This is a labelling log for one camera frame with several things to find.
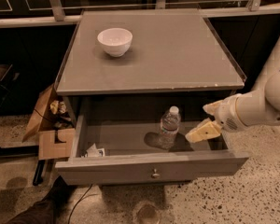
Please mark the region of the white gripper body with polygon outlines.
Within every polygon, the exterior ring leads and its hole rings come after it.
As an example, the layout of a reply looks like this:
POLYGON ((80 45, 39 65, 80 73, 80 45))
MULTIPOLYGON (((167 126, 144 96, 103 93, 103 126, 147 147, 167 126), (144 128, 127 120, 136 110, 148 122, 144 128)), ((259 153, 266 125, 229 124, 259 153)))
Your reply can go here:
POLYGON ((236 110, 239 97, 239 94, 235 94, 221 100, 215 111, 215 120, 217 123, 223 130, 230 133, 241 132, 246 129, 246 126, 241 122, 236 110))

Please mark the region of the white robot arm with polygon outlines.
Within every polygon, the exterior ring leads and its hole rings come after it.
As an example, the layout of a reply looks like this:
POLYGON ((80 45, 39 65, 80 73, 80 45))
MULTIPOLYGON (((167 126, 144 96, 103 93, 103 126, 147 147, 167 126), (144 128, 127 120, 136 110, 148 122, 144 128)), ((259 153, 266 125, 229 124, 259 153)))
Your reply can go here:
POLYGON ((280 126, 280 36, 264 64, 252 91, 234 94, 203 106, 215 119, 205 119, 186 135, 190 143, 236 133, 250 126, 280 126))

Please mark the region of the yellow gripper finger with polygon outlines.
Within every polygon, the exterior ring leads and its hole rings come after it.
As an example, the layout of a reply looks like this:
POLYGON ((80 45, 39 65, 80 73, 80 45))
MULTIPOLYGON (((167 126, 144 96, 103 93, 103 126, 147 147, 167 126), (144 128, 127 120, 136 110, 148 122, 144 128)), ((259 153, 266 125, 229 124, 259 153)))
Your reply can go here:
POLYGON ((203 110, 204 110, 205 113, 207 113, 211 116, 214 116, 221 103, 222 103, 222 101, 218 100, 218 101, 215 101, 213 103, 206 104, 206 105, 203 106, 203 110))
POLYGON ((195 128, 191 129, 186 135, 190 143, 197 143, 203 140, 209 140, 221 135, 222 126, 210 118, 204 119, 195 128))

